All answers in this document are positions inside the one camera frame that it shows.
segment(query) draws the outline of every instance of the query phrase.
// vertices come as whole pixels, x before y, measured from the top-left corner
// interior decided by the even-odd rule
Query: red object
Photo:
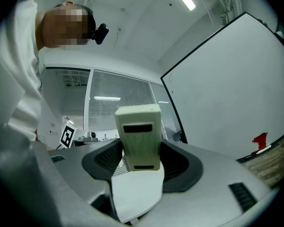
[[[255,154],[257,153],[259,150],[262,150],[266,147],[266,136],[267,136],[267,133],[263,133],[257,137],[254,138],[254,140],[252,142],[254,143],[258,143],[259,145],[259,149],[255,152],[252,152],[251,154]]]

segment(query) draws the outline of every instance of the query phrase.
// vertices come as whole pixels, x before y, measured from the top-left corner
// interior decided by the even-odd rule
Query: white wall
[[[62,102],[63,115],[83,116],[86,86],[66,87]]]
[[[54,70],[46,71],[42,84],[44,89],[38,138],[49,148],[56,148],[61,137],[62,99],[65,88],[62,78],[57,77]]]
[[[95,68],[162,84],[160,77],[164,71],[159,64],[138,55],[121,52],[104,53],[100,49],[89,50],[88,45],[78,51],[58,48],[47,51],[44,60],[47,67]]]
[[[276,32],[278,16],[266,0],[241,0],[242,11],[265,21],[268,27]]]
[[[46,51],[49,50],[48,48],[44,47],[39,51],[39,73],[40,75],[42,75],[45,71],[45,63],[44,63],[44,55],[46,53]]]
[[[166,51],[166,53],[158,61],[158,63],[164,68],[164,72],[176,65],[199,44],[222,27],[220,20],[220,14],[222,12],[223,7],[220,4],[217,4],[212,9],[214,25],[208,14],[204,15]]]

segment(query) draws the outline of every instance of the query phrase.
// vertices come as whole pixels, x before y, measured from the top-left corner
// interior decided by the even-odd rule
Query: white device
[[[120,107],[115,122],[131,171],[160,169],[161,110],[158,104]]]
[[[87,132],[66,123],[61,134],[60,144],[63,148],[70,148],[73,140],[78,140],[81,136],[87,136]]]
[[[221,19],[221,22],[222,22],[222,25],[227,25],[229,20],[228,20],[228,15],[227,13],[223,12],[221,15],[220,15],[220,19]]]

